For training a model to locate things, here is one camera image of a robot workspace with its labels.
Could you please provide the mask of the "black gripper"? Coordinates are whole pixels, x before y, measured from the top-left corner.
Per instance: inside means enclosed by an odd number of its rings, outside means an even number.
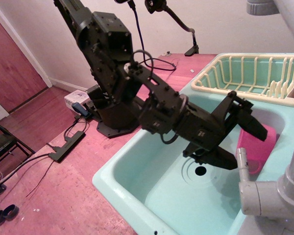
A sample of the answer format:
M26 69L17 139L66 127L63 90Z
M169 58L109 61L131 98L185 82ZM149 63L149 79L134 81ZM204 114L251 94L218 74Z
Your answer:
M184 157L199 157L198 162L233 170L238 167L234 155L219 144L239 125L261 141L267 139L267 129L252 115L253 104L232 91L210 113L188 102L175 132L189 141Z

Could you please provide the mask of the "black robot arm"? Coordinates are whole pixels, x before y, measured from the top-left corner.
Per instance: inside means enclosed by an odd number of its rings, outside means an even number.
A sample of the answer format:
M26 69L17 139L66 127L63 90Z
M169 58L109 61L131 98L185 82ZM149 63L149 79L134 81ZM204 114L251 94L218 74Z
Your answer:
M54 2L97 82L89 90L101 122L115 130L141 126L188 141L184 157L232 170L237 161L221 142L240 126L259 140L267 130L252 116L252 104L235 91L209 113L134 60L131 33L112 13L92 12L78 0Z

